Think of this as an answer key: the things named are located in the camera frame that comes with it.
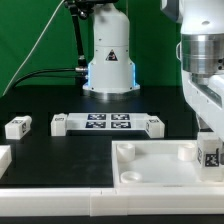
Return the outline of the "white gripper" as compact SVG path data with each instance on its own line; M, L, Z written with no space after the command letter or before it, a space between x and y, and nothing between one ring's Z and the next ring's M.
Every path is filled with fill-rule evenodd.
M182 74L182 86L186 102L197 114L199 131L213 131L224 141L224 75L211 76L208 85L209 89L221 97L221 105L194 84L189 73Z

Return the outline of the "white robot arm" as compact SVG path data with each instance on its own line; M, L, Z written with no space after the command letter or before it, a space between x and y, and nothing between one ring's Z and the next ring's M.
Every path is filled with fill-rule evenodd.
M176 55L186 102L199 122L224 140L224 0L160 0L161 11L181 25ZM93 13L94 57L84 93L108 99L140 88L129 57L129 20L112 3Z

